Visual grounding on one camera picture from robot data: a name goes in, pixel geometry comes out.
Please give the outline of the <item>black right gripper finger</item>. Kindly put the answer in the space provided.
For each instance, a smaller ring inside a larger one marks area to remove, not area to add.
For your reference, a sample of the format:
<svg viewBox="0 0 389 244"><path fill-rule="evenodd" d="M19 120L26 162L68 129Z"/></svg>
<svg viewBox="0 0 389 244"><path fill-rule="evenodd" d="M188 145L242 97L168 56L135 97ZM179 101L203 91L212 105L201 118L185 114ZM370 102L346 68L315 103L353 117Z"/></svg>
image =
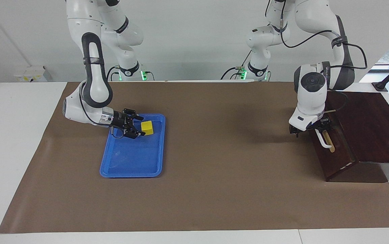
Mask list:
<svg viewBox="0 0 389 244"><path fill-rule="evenodd" d="M143 121L144 117L137 114L135 110L127 108L123 109L123 121L132 122L134 120Z"/></svg>
<svg viewBox="0 0 389 244"><path fill-rule="evenodd" d="M123 136L131 139L136 139L139 136L145 136L146 133L143 131L137 130L133 125L124 125L123 126Z"/></svg>

